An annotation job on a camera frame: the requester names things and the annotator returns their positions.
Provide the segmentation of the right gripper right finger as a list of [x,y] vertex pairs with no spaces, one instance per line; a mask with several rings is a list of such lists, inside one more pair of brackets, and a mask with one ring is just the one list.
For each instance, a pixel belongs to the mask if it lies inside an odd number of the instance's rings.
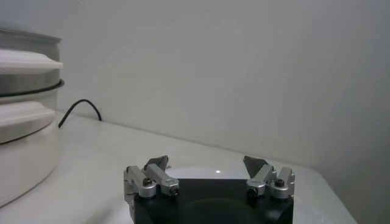
[[250,178],[246,181],[247,196],[258,198],[269,191],[272,198],[294,197],[295,173],[289,167],[282,167],[279,173],[264,159],[244,156],[243,163]]

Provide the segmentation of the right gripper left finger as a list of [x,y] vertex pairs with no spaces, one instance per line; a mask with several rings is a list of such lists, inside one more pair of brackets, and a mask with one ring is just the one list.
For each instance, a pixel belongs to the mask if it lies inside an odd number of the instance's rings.
[[168,161],[168,156],[164,155],[151,158],[142,169],[138,166],[128,166],[124,171],[124,195],[153,198],[159,187],[163,195],[177,198],[180,194],[180,183],[165,172]]

